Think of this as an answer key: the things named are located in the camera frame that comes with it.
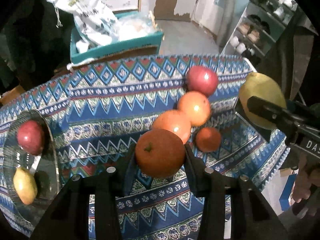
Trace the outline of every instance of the green-yellow fruit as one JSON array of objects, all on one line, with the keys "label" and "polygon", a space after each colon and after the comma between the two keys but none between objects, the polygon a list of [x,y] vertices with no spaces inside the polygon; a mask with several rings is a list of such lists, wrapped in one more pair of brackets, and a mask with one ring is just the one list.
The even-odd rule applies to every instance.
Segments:
[{"label": "green-yellow fruit", "polygon": [[13,176],[14,188],[21,201],[29,205],[37,196],[38,189],[34,176],[26,168],[19,167]]},{"label": "green-yellow fruit", "polygon": [[248,119],[261,128],[268,130],[275,129],[275,124],[249,112],[247,102],[252,96],[257,96],[278,106],[287,108],[281,88],[272,78],[261,73],[251,72],[247,75],[245,83],[239,90],[239,99]]}]

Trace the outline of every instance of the glass plate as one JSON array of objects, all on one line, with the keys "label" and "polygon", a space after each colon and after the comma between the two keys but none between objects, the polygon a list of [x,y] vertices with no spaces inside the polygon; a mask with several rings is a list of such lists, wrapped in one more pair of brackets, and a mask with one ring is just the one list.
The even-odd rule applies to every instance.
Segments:
[{"label": "glass plate", "polygon": [[[34,156],[27,154],[22,150],[17,142],[18,128],[28,120],[35,120],[41,124],[45,134],[45,144],[35,172],[38,195],[32,204],[25,205],[22,203],[14,189],[13,176],[17,167],[22,166],[30,169],[35,159]],[[36,226],[51,201],[60,190],[57,155],[52,134],[46,121],[38,111],[24,111],[12,122],[7,139],[4,143],[3,154],[3,170],[4,178],[7,183],[8,195],[12,199],[20,215],[33,226]]]}]

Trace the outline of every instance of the screw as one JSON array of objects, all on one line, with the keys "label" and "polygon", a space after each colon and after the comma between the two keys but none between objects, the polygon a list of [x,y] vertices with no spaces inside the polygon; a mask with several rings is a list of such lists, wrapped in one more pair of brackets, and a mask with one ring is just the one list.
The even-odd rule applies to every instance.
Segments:
[{"label": "screw", "polygon": [[248,181],[249,180],[249,177],[247,175],[241,175],[240,176],[240,179],[242,179],[243,181]]},{"label": "screw", "polygon": [[214,172],[214,169],[213,169],[213,168],[210,168],[210,167],[206,167],[206,168],[204,169],[204,171],[205,171],[206,173],[211,174],[211,173]]},{"label": "screw", "polygon": [[115,167],[109,167],[107,168],[107,173],[114,173],[116,171]]},{"label": "screw", "polygon": [[79,175],[79,174],[75,174],[75,175],[73,175],[72,177],[71,177],[71,179],[73,180],[73,181],[77,181],[77,180],[79,180],[81,178],[81,176]]}]

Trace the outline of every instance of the orange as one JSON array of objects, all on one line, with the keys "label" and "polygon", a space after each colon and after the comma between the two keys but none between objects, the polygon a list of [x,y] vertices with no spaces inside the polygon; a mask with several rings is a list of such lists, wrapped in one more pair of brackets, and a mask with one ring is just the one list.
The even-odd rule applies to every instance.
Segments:
[{"label": "orange", "polygon": [[185,157],[185,147],[179,136],[164,129],[144,133],[135,147],[137,165],[153,178],[173,176],[183,165]]},{"label": "orange", "polygon": [[178,110],[188,116],[192,126],[205,124],[211,116],[209,100],[197,91],[185,93],[178,102]]},{"label": "orange", "polygon": [[204,153],[218,150],[220,144],[221,134],[214,127],[204,127],[196,135],[196,145]]},{"label": "orange", "polygon": [[191,123],[184,112],[169,110],[159,115],[151,128],[165,129],[178,135],[185,144],[191,134]]}]

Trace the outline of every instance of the table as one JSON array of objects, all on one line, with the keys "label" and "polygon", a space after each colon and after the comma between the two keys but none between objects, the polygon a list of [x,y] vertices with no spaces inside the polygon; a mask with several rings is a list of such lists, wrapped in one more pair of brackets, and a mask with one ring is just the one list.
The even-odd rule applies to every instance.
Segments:
[{"label": "table", "polygon": [[[149,129],[162,112],[174,108],[185,93],[183,76],[193,65],[213,68],[219,76],[209,98],[213,114],[207,126],[217,127],[222,143],[204,154],[190,140],[206,166],[228,176],[248,175],[262,190],[289,153],[279,130],[266,143],[233,111],[239,87],[255,71],[239,56],[148,56],[99,63],[36,87],[0,109],[0,208],[15,229],[29,236],[25,221],[7,195],[3,145],[12,120],[37,109],[48,122],[56,144],[60,182],[74,174],[96,175],[116,162],[130,143]],[[192,136],[199,128],[193,128]],[[172,180],[152,179],[138,171],[131,194],[116,200],[124,239],[196,239],[203,198],[189,191],[183,168]],[[226,218],[230,198],[226,197]],[[94,233],[94,196],[90,198],[89,238]]]}]

